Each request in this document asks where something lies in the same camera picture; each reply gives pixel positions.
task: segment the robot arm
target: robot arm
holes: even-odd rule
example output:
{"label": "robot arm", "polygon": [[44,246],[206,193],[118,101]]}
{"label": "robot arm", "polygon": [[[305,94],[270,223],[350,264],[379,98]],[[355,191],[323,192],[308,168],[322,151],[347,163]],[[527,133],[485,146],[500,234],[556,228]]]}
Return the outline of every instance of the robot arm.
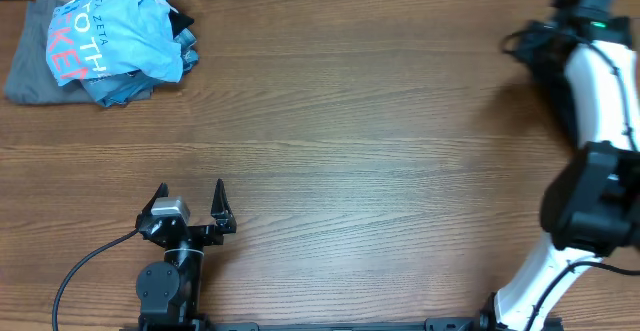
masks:
{"label": "robot arm", "polygon": [[[618,221],[615,212],[605,207],[596,210],[601,206],[601,200],[593,196],[598,193],[599,197],[607,187],[619,183],[616,172],[624,170],[615,166],[618,162],[616,153],[619,150],[637,151],[637,133],[633,132],[640,130],[635,86],[636,53],[631,49],[628,19],[610,18],[610,3],[611,0],[556,0],[554,6],[558,11],[552,21],[546,25],[531,23],[529,30],[532,32],[523,37],[512,52],[529,66],[537,81],[549,92],[547,100],[565,130],[576,146],[583,148],[574,159],[578,162],[574,161],[567,168],[582,173],[583,178],[572,179],[565,170],[547,190],[541,209],[541,223],[546,232],[513,280],[493,298],[496,328],[502,325],[516,331],[541,330],[549,311],[589,267],[577,268],[564,276],[553,287],[527,329],[534,305],[553,280],[571,264],[600,262],[602,256],[613,251],[611,245],[597,248],[590,243],[628,232],[605,230],[606,227],[598,230],[601,225],[573,224],[583,227],[583,231],[589,230],[590,234],[566,242],[574,236],[569,234],[571,229],[567,225],[580,214],[589,217],[597,214],[591,220],[593,222]],[[609,144],[588,144],[602,141]],[[588,158],[602,155],[612,156],[608,167]],[[566,200],[566,196],[571,195],[583,197],[583,202],[574,200],[572,205]],[[575,203],[581,203],[583,209],[576,208]]]}

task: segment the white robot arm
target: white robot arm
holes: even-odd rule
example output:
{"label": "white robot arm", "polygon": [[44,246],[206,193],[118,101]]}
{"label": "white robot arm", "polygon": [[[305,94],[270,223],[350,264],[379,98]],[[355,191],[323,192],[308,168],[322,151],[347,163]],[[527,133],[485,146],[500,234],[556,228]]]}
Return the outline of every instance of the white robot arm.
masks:
{"label": "white robot arm", "polygon": [[[635,85],[636,53],[630,48],[630,36],[624,34],[628,32],[625,29],[628,26],[626,20],[618,21],[618,26],[627,22],[626,26],[607,30],[612,23],[608,15],[610,2],[611,0],[559,0],[555,5],[559,11],[551,25],[533,24],[530,27],[534,30],[537,27],[541,33],[546,32],[543,39],[546,38],[549,42],[558,43],[567,39],[575,42],[568,57],[560,58],[566,60],[562,68],[569,90],[556,89],[548,92],[570,93],[568,99],[572,101],[572,105],[568,106],[573,110],[569,114],[575,118],[573,127],[577,131],[577,135],[574,135],[576,146],[582,148],[588,142],[607,141],[615,149],[637,151],[637,133],[633,132],[640,130]],[[521,41],[518,45],[520,50],[517,48],[512,54],[528,63],[539,81],[553,79],[553,76],[542,71],[545,65],[535,64],[539,62],[540,55],[534,55],[535,51],[528,48],[527,42],[536,40],[529,38]],[[550,52],[549,48],[539,50]],[[557,66],[549,65],[550,68],[558,69]],[[555,107],[563,106],[556,102]],[[617,180],[615,174],[608,177],[611,181]],[[552,236],[544,232],[513,280],[497,292],[493,299],[493,309],[496,324],[502,325],[497,328],[504,327],[514,331],[543,329],[548,313],[589,267],[576,268],[562,277],[544,299],[537,315],[534,314],[532,310],[553,280],[571,264],[579,261],[600,262],[601,256],[607,256],[588,246],[579,245],[580,247],[566,247],[562,250],[556,246]]]}

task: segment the wood grain surface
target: wood grain surface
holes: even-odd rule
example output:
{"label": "wood grain surface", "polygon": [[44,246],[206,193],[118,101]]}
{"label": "wood grain surface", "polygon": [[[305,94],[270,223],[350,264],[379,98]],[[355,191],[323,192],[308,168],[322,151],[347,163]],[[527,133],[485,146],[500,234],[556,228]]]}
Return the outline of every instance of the wood grain surface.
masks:
{"label": "wood grain surface", "polygon": [[[201,62],[150,101],[0,101],[0,329],[49,330],[89,251],[130,231],[160,182],[209,222],[225,180],[239,227],[206,250],[202,311],[262,324],[471,316],[540,233],[571,150],[500,38],[548,0],[176,0]],[[0,81],[24,19],[0,3]],[[640,16],[640,0],[617,11]],[[62,330],[135,324],[139,237],[67,287]],[[640,268],[638,254],[609,260]],[[636,330],[640,283],[589,271],[569,330]]]}

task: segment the black cloth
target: black cloth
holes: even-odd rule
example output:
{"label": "black cloth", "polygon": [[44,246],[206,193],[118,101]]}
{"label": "black cloth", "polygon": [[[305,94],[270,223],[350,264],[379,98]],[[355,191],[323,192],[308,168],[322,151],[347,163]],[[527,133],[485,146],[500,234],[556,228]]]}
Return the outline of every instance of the black cloth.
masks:
{"label": "black cloth", "polygon": [[171,32],[173,32],[173,37],[178,36],[182,30],[193,25],[195,22],[191,17],[173,10],[169,11],[169,21],[171,21]]}

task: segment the black cable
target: black cable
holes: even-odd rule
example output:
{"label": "black cable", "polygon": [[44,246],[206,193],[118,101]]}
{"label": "black cable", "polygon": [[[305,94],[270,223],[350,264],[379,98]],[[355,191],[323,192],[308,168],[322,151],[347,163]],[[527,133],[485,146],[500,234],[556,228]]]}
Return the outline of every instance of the black cable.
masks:
{"label": "black cable", "polygon": [[60,306],[60,299],[62,298],[62,293],[64,292],[64,288],[67,287],[67,284],[71,280],[71,277],[73,277],[73,275],[78,271],[78,269],[80,269],[80,267],[82,267],[82,265],[87,263],[87,261],[91,260],[95,255],[99,254],[100,252],[102,252],[102,251],[104,251],[104,250],[106,250],[106,249],[108,249],[108,248],[110,248],[112,246],[115,246],[115,245],[119,244],[122,241],[126,241],[126,240],[132,238],[137,233],[138,233],[138,229],[135,229],[135,230],[129,232],[128,234],[120,237],[119,239],[109,242],[108,244],[106,244],[106,245],[98,248],[97,250],[91,252],[90,254],[85,256],[82,260],[80,260],[80,262],[78,262],[75,266],[73,266],[71,271],[69,271],[69,273],[67,274],[67,277],[65,277],[64,281],[62,281],[62,284],[60,285],[60,288],[58,289],[58,293],[56,294],[56,298],[53,301],[53,309],[51,310],[51,326],[53,326],[53,331],[58,331],[58,307]]}
{"label": "black cable", "polygon": [[535,321],[536,317],[538,317],[538,314],[540,313],[540,309],[542,308],[544,301],[547,299],[549,294],[551,294],[551,291],[553,291],[553,289],[560,283],[562,278],[565,277],[569,272],[573,272],[573,270],[576,267],[580,267],[580,266],[596,267],[599,269],[611,271],[611,272],[614,272],[620,275],[625,275],[625,276],[640,276],[640,270],[638,271],[625,270],[615,266],[601,264],[599,262],[593,262],[593,261],[574,262],[569,266],[567,266],[564,270],[562,270],[562,272],[558,276],[556,276],[556,278],[553,279],[553,281],[549,284],[549,286],[547,286],[547,288],[544,290],[544,292],[542,293],[542,296],[540,296],[540,299],[538,299],[538,302],[533,307],[533,312],[531,312],[531,316],[529,317],[529,321],[527,321],[527,325],[525,326],[524,331],[531,331],[531,327],[533,327],[533,322]]}
{"label": "black cable", "polygon": [[[529,34],[540,34],[540,33],[551,33],[551,34],[555,34],[558,36],[564,36],[564,37],[569,37],[574,39],[576,42],[581,43],[586,45],[590,50],[592,50],[593,52],[595,52],[596,54],[598,54],[598,56],[600,56],[600,58],[602,58],[602,60],[611,68],[611,73],[616,77],[616,80],[618,81],[618,88],[620,90],[620,99],[622,101],[622,109],[623,109],[623,115],[624,115],[624,127],[625,127],[625,131],[623,133],[623,135],[627,136],[627,139],[629,140],[629,145],[631,146],[631,150],[633,151],[638,151],[638,147],[636,145],[635,139],[633,137],[633,133],[634,133],[634,129],[633,127],[631,127],[631,116],[629,115],[629,100],[627,99],[627,90],[624,86],[624,80],[622,79],[622,75],[620,74],[620,68],[618,68],[618,66],[616,66],[615,62],[613,62],[613,60],[611,60],[602,50],[600,50],[599,48],[597,48],[591,41],[587,40],[584,37],[580,37],[578,35],[575,34],[569,34],[566,32],[562,32],[559,29],[556,29],[552,26],[549,25],[545,25],[542,28],[536,28],[536,29],[526,29],[526,30],[520,30],[520,31],[516,31],[510,35],[505,36],[502,41],[500,42],[500,50],[508,55],[512,55],[515,56],[515,50],[513,49],[507,49],[506,45],[509,41],[511,41],[512,39],[515,39],[517,37],[522,37],[525,35],[529,35]],[[529,47],[525,48],[525,49],[533,49],[536,48],[540,45],[530,45]]]}

